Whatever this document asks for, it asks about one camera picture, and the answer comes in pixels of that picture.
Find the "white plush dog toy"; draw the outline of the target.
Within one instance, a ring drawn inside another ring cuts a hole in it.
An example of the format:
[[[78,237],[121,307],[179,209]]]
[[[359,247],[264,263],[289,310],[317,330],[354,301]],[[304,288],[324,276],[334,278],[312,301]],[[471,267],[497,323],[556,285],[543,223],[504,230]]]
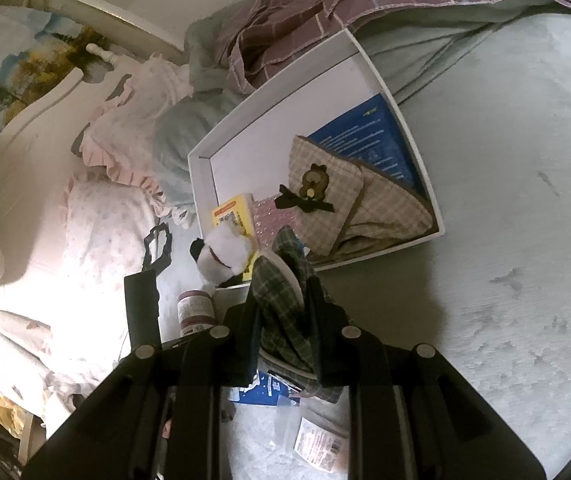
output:
[[[256,252],[254,241],[241,226],[223,221],[204,238],[196,238],[190,245],[190,255],[204,280],[218,287],[243,278]]]

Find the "clear plastic label bag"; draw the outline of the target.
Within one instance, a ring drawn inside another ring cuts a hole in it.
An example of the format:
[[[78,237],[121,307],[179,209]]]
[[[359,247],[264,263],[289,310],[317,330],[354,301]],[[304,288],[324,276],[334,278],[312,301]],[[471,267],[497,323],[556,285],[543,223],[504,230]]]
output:
[[[303,399],[279,396],[273,444],[325,474],[348,471],[348,430],[315,412]]]

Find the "yellow sponge pack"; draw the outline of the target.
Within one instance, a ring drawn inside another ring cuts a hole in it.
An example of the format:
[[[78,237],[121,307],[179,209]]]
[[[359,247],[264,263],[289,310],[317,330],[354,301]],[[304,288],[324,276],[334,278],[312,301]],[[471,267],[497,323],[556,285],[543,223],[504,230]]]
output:
[[[253,195],[241,193],[227,200],[212,210],[212,223],[218,226],[221,222],[228,222],[235,226],[252,243],[252,252],[248,265],[242,275],[243,282],[249,282],[252,277],[253,265],[258,253],[258,240],[256,237],[253,218]]]

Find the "grey plaid slipper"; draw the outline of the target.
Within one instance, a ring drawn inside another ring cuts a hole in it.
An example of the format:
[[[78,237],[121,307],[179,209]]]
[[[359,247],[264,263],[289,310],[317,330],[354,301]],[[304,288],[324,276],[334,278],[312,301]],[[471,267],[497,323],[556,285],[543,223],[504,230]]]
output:
[[[332,404],[341,387],[323,387],[313,359],[313,319],[305,308],[307,282],[317,273],[291,226],[284,226],[253,265],[250,294],[260,310],[260,369],[303,398]]]

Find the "pink sparkly scrub sponge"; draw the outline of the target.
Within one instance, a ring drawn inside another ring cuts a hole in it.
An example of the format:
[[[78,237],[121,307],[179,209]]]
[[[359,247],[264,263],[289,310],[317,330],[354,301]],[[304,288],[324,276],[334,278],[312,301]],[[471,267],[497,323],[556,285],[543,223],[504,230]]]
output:
[[[276,195],[255,200],[252,206],[254,230],[260,248],[269,249],[276,234],[284,226],[293,226],[294,210],[279,209],[274,201]]]

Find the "white cardboard box tray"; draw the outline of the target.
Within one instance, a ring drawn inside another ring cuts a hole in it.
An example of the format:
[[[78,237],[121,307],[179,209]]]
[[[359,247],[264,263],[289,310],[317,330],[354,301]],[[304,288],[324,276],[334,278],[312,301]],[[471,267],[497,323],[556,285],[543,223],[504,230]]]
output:
[[[284,197],[281,217],[320,270],[445,232],[407,122],[347,30],[235,107],[188,160],[202,235],[235,196],[267,206]]]

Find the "dark blue printed packet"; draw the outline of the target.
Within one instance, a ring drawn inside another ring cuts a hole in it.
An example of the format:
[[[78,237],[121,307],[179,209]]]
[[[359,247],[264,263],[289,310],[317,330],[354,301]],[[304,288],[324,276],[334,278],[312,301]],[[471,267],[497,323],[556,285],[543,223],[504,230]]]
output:
[[[381,93],[336,117],[308,138],[337,155],[366,162],[425,195],[404,133]]]

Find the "maroon bottle with white cap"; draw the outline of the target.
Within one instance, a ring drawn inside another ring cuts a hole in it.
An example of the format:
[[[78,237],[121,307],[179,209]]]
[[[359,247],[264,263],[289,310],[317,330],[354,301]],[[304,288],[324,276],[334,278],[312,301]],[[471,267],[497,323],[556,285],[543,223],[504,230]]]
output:
[[[177,304],[180,337],[209,330],[217,324],[212,298],[203,290],[182,292]]]

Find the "white floral pillow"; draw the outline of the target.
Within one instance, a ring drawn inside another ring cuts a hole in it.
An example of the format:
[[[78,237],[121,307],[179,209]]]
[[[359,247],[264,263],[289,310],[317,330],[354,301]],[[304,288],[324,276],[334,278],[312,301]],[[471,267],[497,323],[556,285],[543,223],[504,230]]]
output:
[[[130,350],[124,280],[155,211],[101,172],[0,177],[0,391],[21,404],[85,394]]]

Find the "blue eye mask packet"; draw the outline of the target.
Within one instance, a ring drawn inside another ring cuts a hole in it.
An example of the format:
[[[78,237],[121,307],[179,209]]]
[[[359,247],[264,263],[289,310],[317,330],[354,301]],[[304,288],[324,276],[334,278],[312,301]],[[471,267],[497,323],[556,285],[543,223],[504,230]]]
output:
[[[250,385],[231,387],[228,391],[228,400],[246,405],[290,406],[299,405],[301,397],[287,382],[258,370]]]

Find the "pink ruffled pillow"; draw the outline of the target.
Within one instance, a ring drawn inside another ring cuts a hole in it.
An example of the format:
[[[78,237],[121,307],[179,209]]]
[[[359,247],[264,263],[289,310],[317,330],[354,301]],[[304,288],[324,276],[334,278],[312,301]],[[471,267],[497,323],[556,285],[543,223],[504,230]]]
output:
[[[152,56],[137,65],[122,84],[122,91],[90,117],[80,136],[80,158],[88,167],[102,167],[113,182],[141,188],[156,214],[166,216],[171,206],[166,204],[154,172],[156,122],[192,94],[188,65]]]

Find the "white bed headboard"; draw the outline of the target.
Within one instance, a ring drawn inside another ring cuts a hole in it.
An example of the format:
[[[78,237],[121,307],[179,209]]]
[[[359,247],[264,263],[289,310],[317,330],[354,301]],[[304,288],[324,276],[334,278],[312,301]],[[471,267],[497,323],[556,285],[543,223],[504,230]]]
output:
[[[84,168],[72,144],[93,112],[141,63],[90,44],[110,65],[99,82],[75,68],[45,96],[20,112],[0,133],[0,287],[58,260],[65,245],[64,190]]]

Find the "landscape painting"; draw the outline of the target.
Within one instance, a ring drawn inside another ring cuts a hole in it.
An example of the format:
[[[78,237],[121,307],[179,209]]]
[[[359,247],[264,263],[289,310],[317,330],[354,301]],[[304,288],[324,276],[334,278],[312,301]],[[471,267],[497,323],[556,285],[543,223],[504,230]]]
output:
[[[116,44],[70,18],[24,6],[0,6],[0,133],[22,110],[54,89],[75,68],[95,82],[110,70],[86,47]]]

